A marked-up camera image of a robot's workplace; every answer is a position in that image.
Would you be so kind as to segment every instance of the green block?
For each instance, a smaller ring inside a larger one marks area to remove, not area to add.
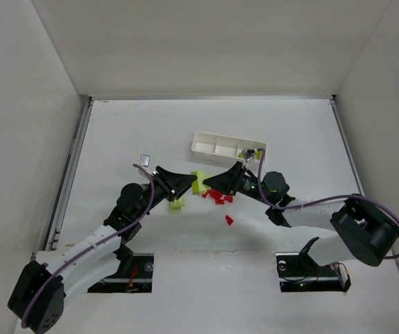
[[[195,175],[196,181],[191,185],[191,189],[194,195],[202,195],[207,192],[207,188],[202,184],[203,180],[205,180],[205,172],[203,170],[198,170],[191,172],[192,175]]]
[[[173,202],[169,202],[169,212],[179,212],[181,207],[184,207],[184,206],[185,206],[184,198],[174,200]]]
[[[260,160],[261,159],[261,154],[263,153],[263,151],[256,151],[255,152],[255,157],[256,157],[256,159],[257,160]]]
[[[169,212],[180,212],[180,207],[171,207],[169,204]]]

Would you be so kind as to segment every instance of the black mount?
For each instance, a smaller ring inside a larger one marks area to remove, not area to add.
[[[154,268],[154,254],[133,254],[128,249],[129,257],[120,261],[119,268],[114,274],[95,283],[88,289],[88,293],[148,293],[152,291],[152,273]],[[127,289],[133,277],[132,289]]]
[[[44,264],[36,261],[28,263],[9,298],[8,308],[21,319],[35,293],[50,276]],[[46,333],[63,313],[65,293],[61,280],[62,277],[57,276],[46,284],[29,313],[26,324],[36,334]]]
[[[337,270],[341,275],[339,268],[332,269],[329,265],[321,267],[309,256],[309,250],[318,239],[316,237],[309,240],[299,253],[278,253],[276,255],[276,270],[280,278],[282,292],[346,292],[350,288],[349,276],[345,284],[341,285],[335,272]]]

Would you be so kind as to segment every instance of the white table surface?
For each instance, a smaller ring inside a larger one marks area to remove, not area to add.
[[[141,154],[178,173],[204,170],[216,175],[232,165],[197,159],[191,153],[196,131],[267,143],[264,171],[284,174],[289,194],[304,200],[358,192],[329,100],[153,100],[96,101],[86,132],[58,249],[86,238],[108,217],[120,190],[148,181],[132,167]],[[142,221],[129,243],[135,252],[296,251],[313,228],[279,228],[267,209],[242,195],[232,205],[185,195],[180,213],[161,203]],[[235,219],[227,226],[225,215]]]
[[[132,167],[140,154],[151,156],[152,169],[227,170],[193,157],[196,131],[265,141],[264,171],[282,172],[292,196],[358,192],[328,100],[96,101],[58,249],[94,231],[125,184],[146,182]],[[217,206],[189,191],[185,201],[180,213],[165,203],[154,208],[128,244],[156,253],[152,294],[79,296],[51,333],[399,333],[394,261],[347,262],[353,286],[346,295],[281,294],[272,251],[297,251],[326,230],[277,227],[265,205],[242,195]]]

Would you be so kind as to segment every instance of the cable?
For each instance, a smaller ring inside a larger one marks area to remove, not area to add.
[[[287,280],[288,282],[303,282],[304,280],[306,280],[309,276],[303,277],[303,278],[299,278],[298,280],[289,280],[286,277],[281,277],[284,280]]]
[[[31,302],[27,305],[26,310],[24,311],[23,317],[21,319],[21,327],[22,328],[27,328],[26,325],[26,321],[27,321],[27,317],[29,316],[29,313],[32,310],[33,305],[35,304],[35,302],[37,301],[38,297],[42,294],[43,290],[45,289],[46,285],[55,277],[57,277],[63,270],[65,270],[69,265],[71,265],[75,260],[81,258],[83,255],[87,254],[89,251],[93,250],[95,247],[99,246],[100,244],[104,244],[107,241],[111,240],[112,238],[118,236],[121,233],[124,233],[124,231],[129,230],[130,228],[134,227],[135,225],[137,225],[139,223],[139,221],[141,221],[141,219],[150,211],[151,209],[151,205],[152,205],[152,200],[155,197],[155,185],[152,181],[152,176],[150,174],[147,173],[147,171],[145,169],[143,169],[142,167],[140,167],[139,165],[133,164],[133,167],[138,168],[143,174],[145,174],[145,176],[148,178],[148,180],[150,181],[150,186],[151,186],[151,195],[150,195],[150,201],[148,202],[148,206],[145,208],[145,210],[143,211],[142,215],[140,217],[138,217],[138,219],[136,219],[133,223],[129,224],[128,226],[125,226],[122,230],[119,230],[111,235],[109,235],[108,237],[103,238],[102,240],[100,240],[99,242],[97,242],[95,244],[95,246],[89,246],[88,248],[82,250],[80,253],[76,254],[74,257],[70,258],[66,263],[64,263],[60,268],[58,268],[44,283],[43,285],[40,287],[40,289],[38,289],[38,291],[35,293],[35,295],[33,296],[33,298],[31,299]]]
[[[345,266],[345,264],[343,262],[337,262],[337,264],[339,266],[343,266],[343,268],[345,268],[346,276],[350,275],[350,272],[347,270],[347,268],[346,268],[346,266]]]
[[[264,162],[264,158],[266,155],[266,151],[263,148],[258,148],[258,150],[262,151],[261,159],[260,159],[260,166],[258,167],[258,191],[261,195],[261,198],[264,200],[265,204],[269,205],[270,207],[273,207],[274,209],[277,209],[277,210],[285,211],[285,210],[301,209],[303,207],[310,207],[312,205],[329,202],[331,200],[340,200],[342,198],[353,199],[353,200],[362,200],[362,201],[369,202],[369,203],[373,204],[374,206],[378,207],[379,209],[381,209],[382,211],[387,213],[399,225],[399,218],[390,209],[388,209],[384,205],[376,202],[375,200],[371,200],[371,199],[366,198],[361,195],[337,195],[337,196],[322,198],[321,200],[313,200],[311,202],[304,203],[303,205],[292,205],[289,207],[280,207],[278,205],[275,205],[274,203],[271,203],[264,195],[263,189],[261,187],[261,171],[263,169],[263,162]],[[385,256],[385,259],[388,259],[388,260],[394,260],[394,259],[398,259],[398,258],[399,258],[399,253],[397,255]]]
[[[132,280],[134,279],[134,277],[136,277],[137,275],[137,265],[134,265],[134,268],[131,269],[131,276],[130,276],[130,280],[128,281],[127,287],[125,288],[125,292],[128,292],[128,289],[132,286]]]

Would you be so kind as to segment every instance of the metal edge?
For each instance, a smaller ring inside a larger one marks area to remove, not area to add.
[[[103,282],[105,283],[118,283],[118,284],[126,284],[130,281],[129,278],[103,278]],[[133,283],[152,283],[152,278],[134,278],[132,280]]]
[[[307,282],[307,281],[309,281],[309,282],[316,282],[317,280],[318,280],[318,282],[324,282],[324,281],[336,281],[336,282],[338,282],[338,277],[337,276],[334,276],[334,277],[319,277],[318,279],[316,279],[317,277],[315,277],[315,276],[309,276],[309,277],[306,277],[306,279],[303,279],[303,277],[288,277],[287,279],[285,279],[285,278],[279,278],[279,282],[280,283],[291,283],[290,281],[291,280],[294,280],[294,281],[296,281],[296,282]]]
[[[357,167],[355,166],[354,158],[352,157],[350,146],[346,139],[345,130],[343,130],[343,126],[341,124],[341,119],[340,119],[340,115],[338,114],[338,111],[337,111],[336,102],[332,97],[331,97],[331,99],[329,99],[329,102],[331,103],[332,111],[333,111],[334,117],[336,119],[336,123],[337,123],[338,130],[339,130],[341,138],[342,138],[343,145],[345,146],[347,158],[350,161],[352,173],[354,174],[355,182],[357,183],[357,188],[359,189],[360,194],[365,195],[365,192],[363,191],[363,187],[361,185],[359,173],[357,172]]]
[[[92,95],[96,100],[330,100],[331,95]]]
[[[275,252],[275,256],[297,256],[299,252]]]
[[[75,125],[74,135],[72,137],[68,158],[66,159],[63,176],[60,181],[60,187],[58,188],[54,209],[52,210],[46,233],[43,235],[42,241],[40,242],[40,249],[42,251],[55,251],[55,247],[53,247],[54,238],[59,234],[63,224],[72,183],[74,182],[75,171],[77,170],[77,164],[80,158],[81,147],[86,135],[86,129],[88,128],[93,101],[92,98],[87,95],[80,95],[80,100],[80,114],[77,119],[77,124]]]

